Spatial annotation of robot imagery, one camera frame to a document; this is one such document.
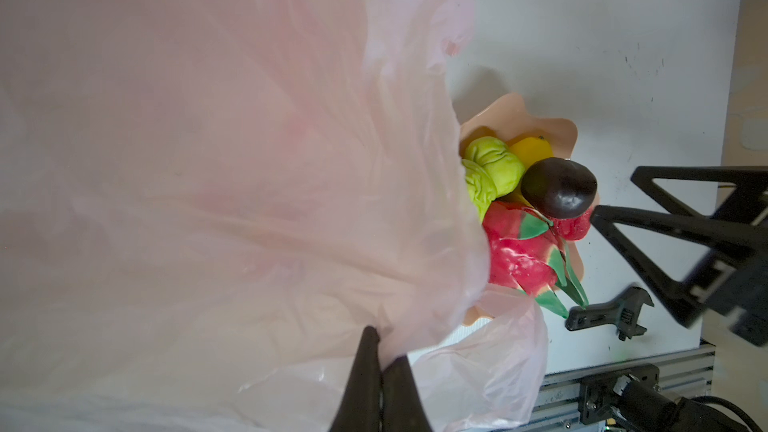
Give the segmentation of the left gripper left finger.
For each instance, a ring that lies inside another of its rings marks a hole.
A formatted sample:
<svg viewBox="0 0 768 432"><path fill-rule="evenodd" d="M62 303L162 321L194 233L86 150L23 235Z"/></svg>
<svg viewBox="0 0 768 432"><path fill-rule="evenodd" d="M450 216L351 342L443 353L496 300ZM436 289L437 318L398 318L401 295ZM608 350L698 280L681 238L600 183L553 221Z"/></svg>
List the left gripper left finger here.
<svg viewBox="0 0 768 432"><path fill-rule="evenodd" d="M330 432L377 432L381 421L379 335L364 328Z"/></svg>

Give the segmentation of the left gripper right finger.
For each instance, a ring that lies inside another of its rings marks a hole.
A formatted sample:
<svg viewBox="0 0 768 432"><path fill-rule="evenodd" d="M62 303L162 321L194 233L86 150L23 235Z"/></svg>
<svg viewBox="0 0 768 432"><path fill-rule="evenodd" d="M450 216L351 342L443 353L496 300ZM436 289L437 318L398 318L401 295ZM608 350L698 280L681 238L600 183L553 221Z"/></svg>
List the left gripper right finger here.
<svg viewBox="0 0 768 432"><path fill-rule="evenodd" d="M393 361L382 374L383 432L431 432L407 356Z"/></svg>

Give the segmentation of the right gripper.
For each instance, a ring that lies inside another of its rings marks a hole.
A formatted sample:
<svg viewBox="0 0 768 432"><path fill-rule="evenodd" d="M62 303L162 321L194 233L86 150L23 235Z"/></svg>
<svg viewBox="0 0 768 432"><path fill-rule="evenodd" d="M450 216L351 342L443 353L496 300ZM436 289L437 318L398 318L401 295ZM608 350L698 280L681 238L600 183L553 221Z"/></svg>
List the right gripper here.
<svg viewBox="0 0 768 432"><path fill-rule="evenodd" d="M766 348L767 169L640 166L631 181L664 211L599 206L593 228L678 324L714 311L734 335ZM704 214L664 182L724 185L730 194Z"/></svg>

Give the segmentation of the dark purple mangosteen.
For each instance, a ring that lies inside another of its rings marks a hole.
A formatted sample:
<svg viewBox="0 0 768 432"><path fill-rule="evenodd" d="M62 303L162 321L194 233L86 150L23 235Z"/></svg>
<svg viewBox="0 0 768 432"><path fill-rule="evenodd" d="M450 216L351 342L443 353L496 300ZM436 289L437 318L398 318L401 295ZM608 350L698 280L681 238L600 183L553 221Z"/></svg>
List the dark purple mangosteen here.
<svg viewBox="0 0 768 432"><path fill-rule="evenodd" d="M535 162L520 182L522 196L543 215L573 219L593 204L598 182L578 162L551 157Z"/></svg>

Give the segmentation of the pink plastic bag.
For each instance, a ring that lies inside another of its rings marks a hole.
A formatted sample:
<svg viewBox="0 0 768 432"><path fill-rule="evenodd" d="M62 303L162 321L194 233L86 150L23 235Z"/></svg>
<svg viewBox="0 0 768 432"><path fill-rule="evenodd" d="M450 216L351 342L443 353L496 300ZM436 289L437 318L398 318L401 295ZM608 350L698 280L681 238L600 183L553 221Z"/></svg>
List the pink plastic bag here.
<svg viewBox="0 0 768 432"><path fill-rule="evenodd" d="M437 431L526 423L448 61L475 0L1 0L1 427L325 431L363 329Z"/></svg>

